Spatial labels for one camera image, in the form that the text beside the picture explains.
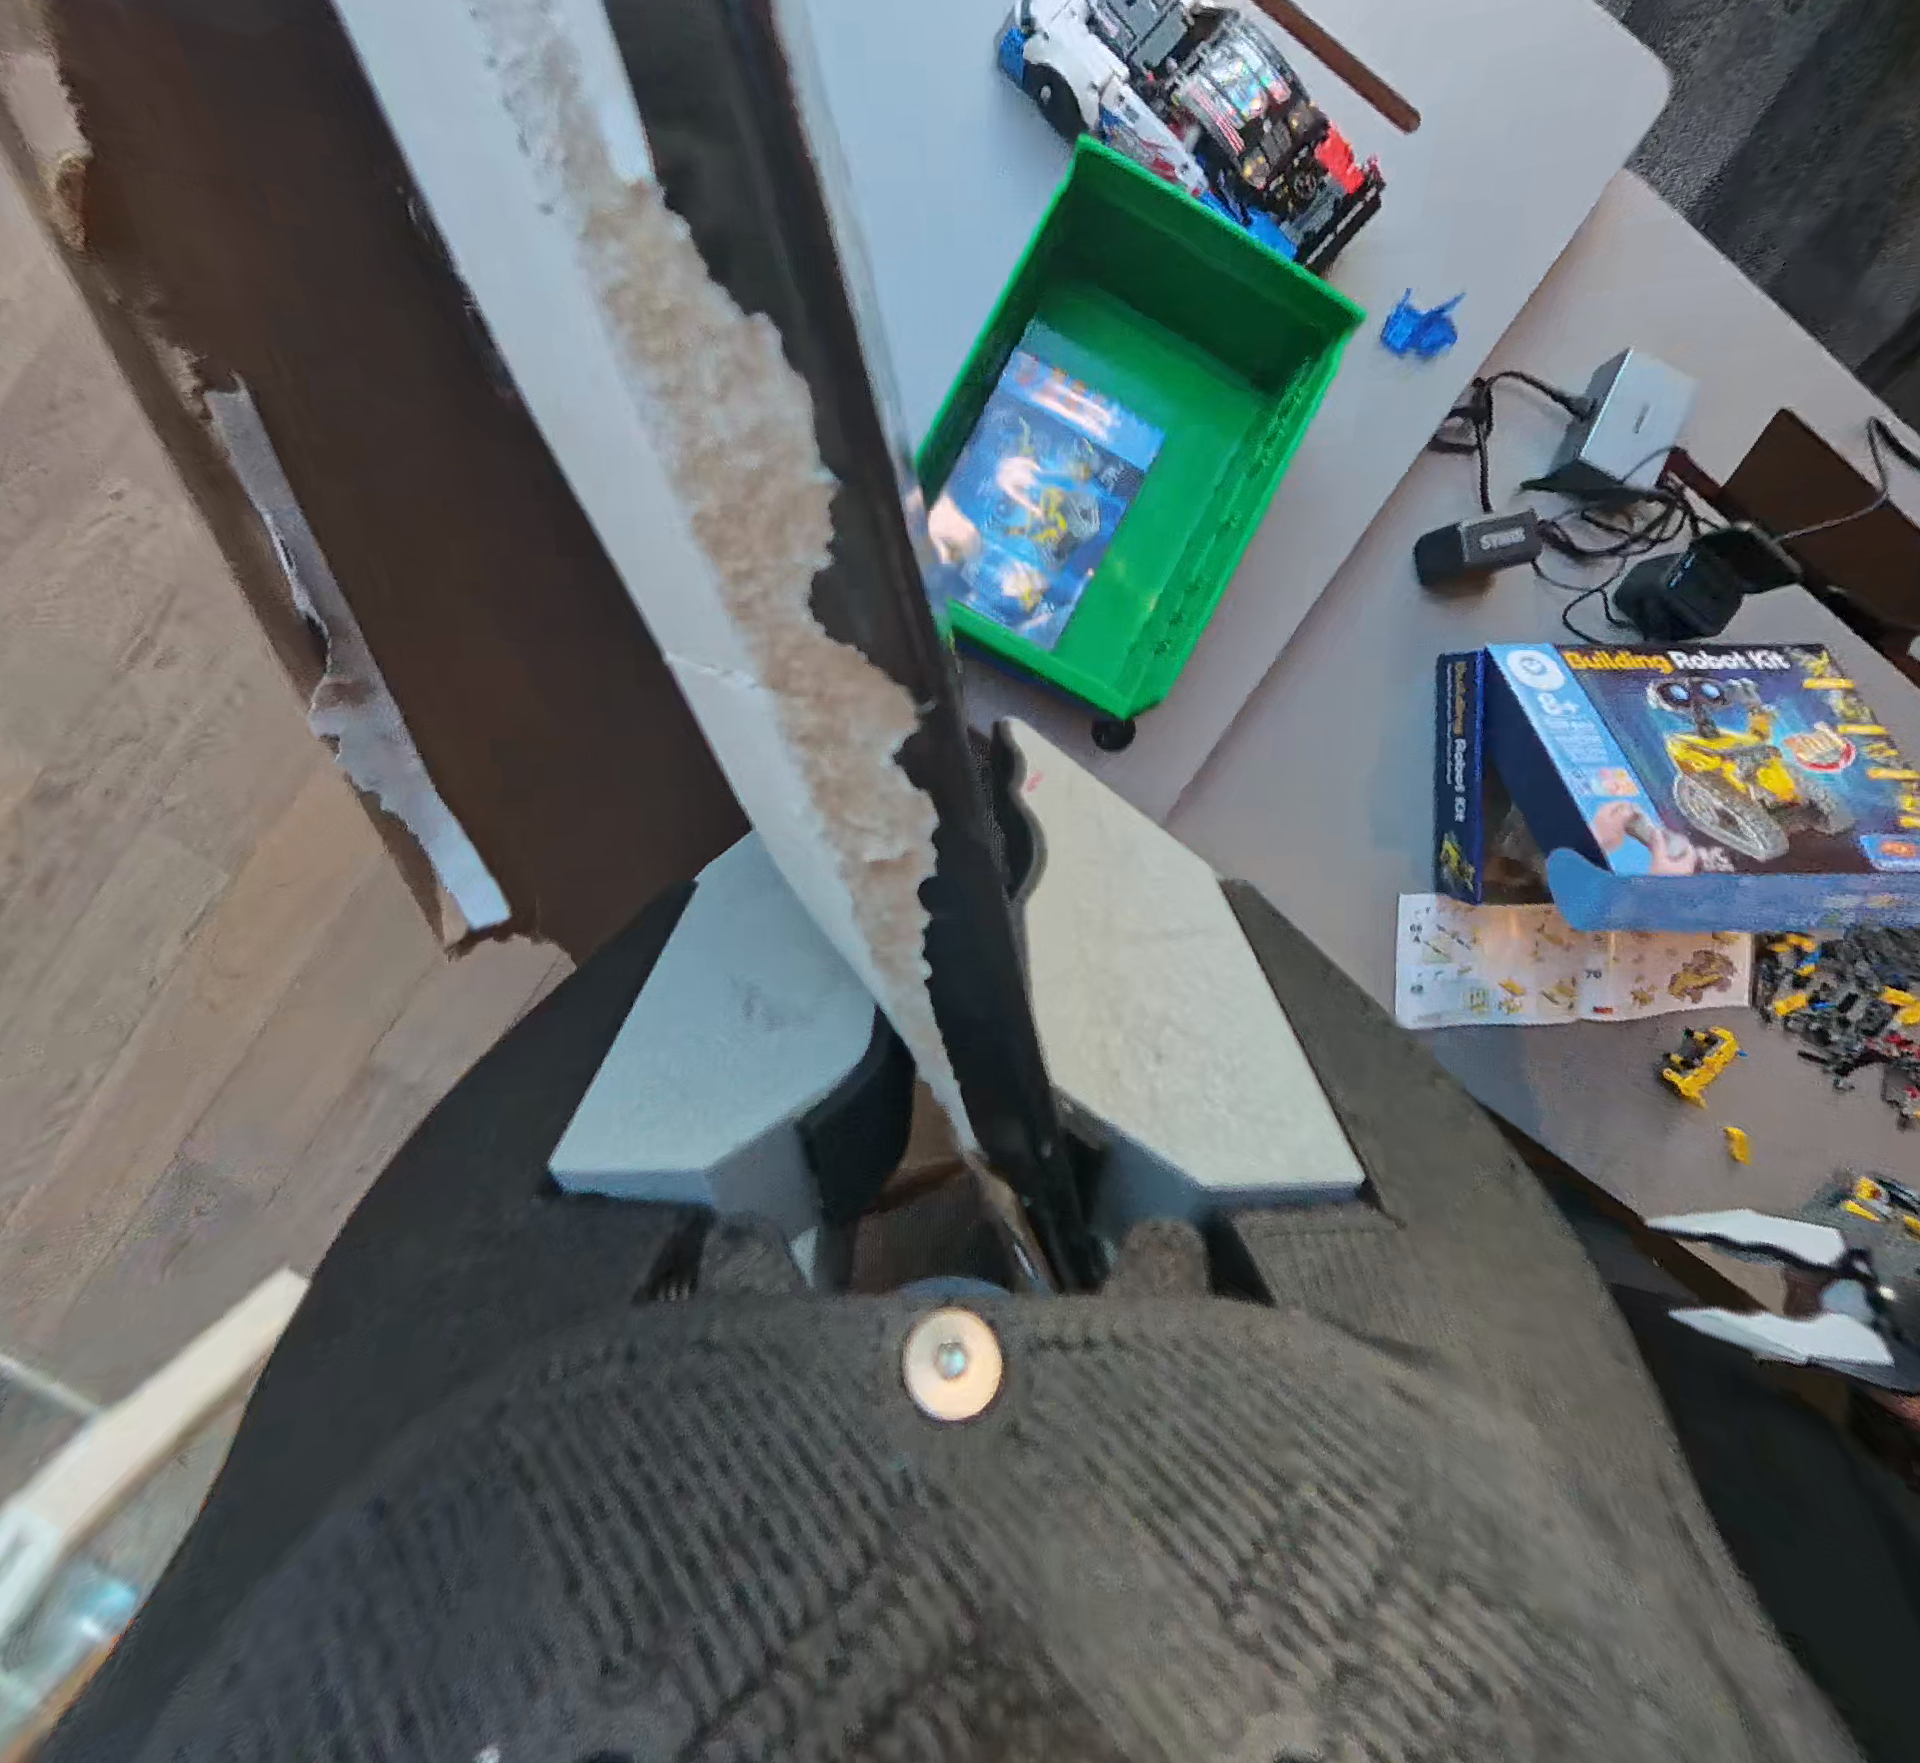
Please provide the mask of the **blue toy kit box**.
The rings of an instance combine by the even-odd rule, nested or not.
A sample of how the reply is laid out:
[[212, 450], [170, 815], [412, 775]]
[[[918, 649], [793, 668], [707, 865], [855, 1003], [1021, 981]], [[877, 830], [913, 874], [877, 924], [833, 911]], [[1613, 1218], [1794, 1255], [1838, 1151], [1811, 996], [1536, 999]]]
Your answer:
[[1493, 902], [1504, 832], [1582, 933], [1918, 926], [1916, 756], [1820, 645], [1441, 655], [1433, 888]]

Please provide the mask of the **grey power adapter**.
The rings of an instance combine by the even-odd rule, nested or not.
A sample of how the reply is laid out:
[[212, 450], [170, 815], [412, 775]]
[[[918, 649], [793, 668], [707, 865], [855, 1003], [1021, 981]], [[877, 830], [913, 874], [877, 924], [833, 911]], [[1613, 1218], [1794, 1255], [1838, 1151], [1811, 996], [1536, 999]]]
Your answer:
[[1586, 500], [1651, 495], [1696, 402], [1693, 376], [1642, 349], [1622, 349], [1593, 373], [1584, 410], [1533, 485]]

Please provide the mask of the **small black labelled device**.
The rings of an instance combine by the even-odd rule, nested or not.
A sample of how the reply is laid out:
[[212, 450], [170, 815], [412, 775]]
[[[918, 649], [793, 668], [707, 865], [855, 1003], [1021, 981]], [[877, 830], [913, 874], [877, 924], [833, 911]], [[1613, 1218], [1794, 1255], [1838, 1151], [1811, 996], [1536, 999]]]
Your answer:
[[1542, 520], [1532, 510], [1490, 515], [1437, 526], [1410, 552], [1421, 589], [1449, 591], [1471, 580], [1532, 566], [1544, 552]]

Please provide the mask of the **small blue toy piece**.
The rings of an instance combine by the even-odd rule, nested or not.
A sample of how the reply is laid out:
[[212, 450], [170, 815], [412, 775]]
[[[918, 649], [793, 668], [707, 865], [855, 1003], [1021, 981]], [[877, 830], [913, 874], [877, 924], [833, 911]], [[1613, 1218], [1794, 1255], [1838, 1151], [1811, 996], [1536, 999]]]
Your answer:
[[1457, 310], [1467, 294], [1459, 291], [1428, 304], [1413, 289], [1405, 289], [1380, 324], [1380, 348], [1405, 362], [1424, 364], [1449, 355], [1459, 341]]

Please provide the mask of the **torn cardboard box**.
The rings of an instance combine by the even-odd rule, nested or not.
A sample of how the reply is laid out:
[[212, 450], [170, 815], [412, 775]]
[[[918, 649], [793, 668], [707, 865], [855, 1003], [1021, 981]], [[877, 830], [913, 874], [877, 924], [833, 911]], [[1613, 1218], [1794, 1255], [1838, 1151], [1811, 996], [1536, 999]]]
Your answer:
[[4, 154], [457, 950], [760, 832], [1051, 1280], [1107, 1259], [801, 0], [4, 0]]

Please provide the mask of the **scattered toy brick parts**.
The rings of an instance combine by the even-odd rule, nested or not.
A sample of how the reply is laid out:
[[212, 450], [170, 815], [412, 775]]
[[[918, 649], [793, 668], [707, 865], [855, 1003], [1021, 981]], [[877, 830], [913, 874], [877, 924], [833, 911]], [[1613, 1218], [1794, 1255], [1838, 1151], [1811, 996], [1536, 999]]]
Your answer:
[[[1763, 935], [1751, 970], [1751, 1009], [1794, 1041], [1798, 1056], [1845, 1093], [1858, 1073], [1881, 1077], [1895, 1128], [1918, 1128], [1918, 941], [1916, 930], [1852, 930], [1838, 935]], [[1689, 1028], [1660, 1067], [1667, 1096], [1705, 1108], [1707, 1093], [1741, 1056], [1726, 1026]], [[1845, 1230], [1893, 1223], [1916, 1239], [1916, 1187], [1856, 1173], [1820, 1207]]]

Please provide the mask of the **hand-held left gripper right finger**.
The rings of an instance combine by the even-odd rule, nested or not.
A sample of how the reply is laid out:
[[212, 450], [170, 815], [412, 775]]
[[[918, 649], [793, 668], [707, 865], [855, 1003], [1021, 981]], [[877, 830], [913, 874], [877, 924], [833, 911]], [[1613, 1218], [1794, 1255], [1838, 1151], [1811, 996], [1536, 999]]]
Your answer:
[[1348, 1205], [1363, 1163], [1222, 880], [1029, 723], [993, 730], [1030, 1008], [1092, 1223]]

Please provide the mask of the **white toy race car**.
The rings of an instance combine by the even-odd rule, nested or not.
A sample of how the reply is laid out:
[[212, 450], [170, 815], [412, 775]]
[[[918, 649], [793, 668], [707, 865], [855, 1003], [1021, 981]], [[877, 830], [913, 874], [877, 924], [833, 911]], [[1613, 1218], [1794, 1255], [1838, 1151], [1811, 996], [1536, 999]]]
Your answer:
[[1380, 215], [1380, 162], [1223, 0], [1015, 0], [997, 68], [1065, 140], [1117, 151], [1305, 271]]

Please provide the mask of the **green plastic bin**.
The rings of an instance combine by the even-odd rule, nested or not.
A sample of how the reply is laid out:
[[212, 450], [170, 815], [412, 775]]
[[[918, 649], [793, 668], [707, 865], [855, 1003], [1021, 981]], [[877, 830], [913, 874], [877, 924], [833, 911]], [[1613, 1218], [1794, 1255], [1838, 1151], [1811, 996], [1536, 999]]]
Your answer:
[[1099, 751], [1128, 751], [1214, 622], [1362, 321], [1190, 193], [1079, 140], [926, 437], [926, 512], [1035, 326], [1065, 337], [1070, 364], [1160, 423], [1165, 444], [1053, 649], [950, 599], [934, 554], [949, 631], [1084, 712]]

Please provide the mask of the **blue printed booklet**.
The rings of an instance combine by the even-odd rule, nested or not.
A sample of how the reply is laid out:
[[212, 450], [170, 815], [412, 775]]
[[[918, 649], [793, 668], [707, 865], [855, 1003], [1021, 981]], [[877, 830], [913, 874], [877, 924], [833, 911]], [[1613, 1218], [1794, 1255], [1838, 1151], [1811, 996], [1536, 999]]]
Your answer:
[[1065, 337], [1030, 328], [928, 512], [950, 599], [1053, 649], [1163, 444], [1070, 364]]

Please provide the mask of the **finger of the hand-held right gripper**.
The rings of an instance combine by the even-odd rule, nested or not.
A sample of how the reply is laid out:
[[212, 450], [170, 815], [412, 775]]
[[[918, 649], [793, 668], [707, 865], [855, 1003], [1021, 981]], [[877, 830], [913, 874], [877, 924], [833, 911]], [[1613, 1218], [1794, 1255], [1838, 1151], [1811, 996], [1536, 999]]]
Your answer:
[[1827, 1287], [1807, 1313], [1696, 1307], [1667, 1317], [1767, 1363], [1827, 1371], [1891, 1371], [1898, 1363], [1899, 1299], [1878, 1287]]
[[1823, 1283], [1856, 1280], [1878, 1287], [1871, 1250], [1858, 1233], [1870, 1223], [1846, 1205], [1814, 1203], [1804, 1215], [1783, 1217], [1753, 1208], [1691, 1210], [1646, 1218], [1645, 1228], [1674, 1242], [1707, 1245]]

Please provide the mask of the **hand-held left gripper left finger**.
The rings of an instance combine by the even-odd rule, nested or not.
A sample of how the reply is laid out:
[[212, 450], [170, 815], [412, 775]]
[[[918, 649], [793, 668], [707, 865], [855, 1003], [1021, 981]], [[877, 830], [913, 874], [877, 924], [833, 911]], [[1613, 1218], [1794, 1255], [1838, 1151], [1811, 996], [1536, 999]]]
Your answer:
[[908, 1134], [911, 1050], [749, 834], [702, 870], [550, 1176], [572, 1197], [850, 1225]]

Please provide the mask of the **toy instruction booklet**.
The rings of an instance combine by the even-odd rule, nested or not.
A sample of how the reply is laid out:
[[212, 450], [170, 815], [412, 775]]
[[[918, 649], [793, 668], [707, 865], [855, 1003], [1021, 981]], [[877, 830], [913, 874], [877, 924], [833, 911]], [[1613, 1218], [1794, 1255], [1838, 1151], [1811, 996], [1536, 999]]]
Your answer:
[[1696, 1019], [1743, 1008], [1751, 935], [1580, 933], [1551, 904], [1399, 899], [1395, 1014], [1405, 1030]]

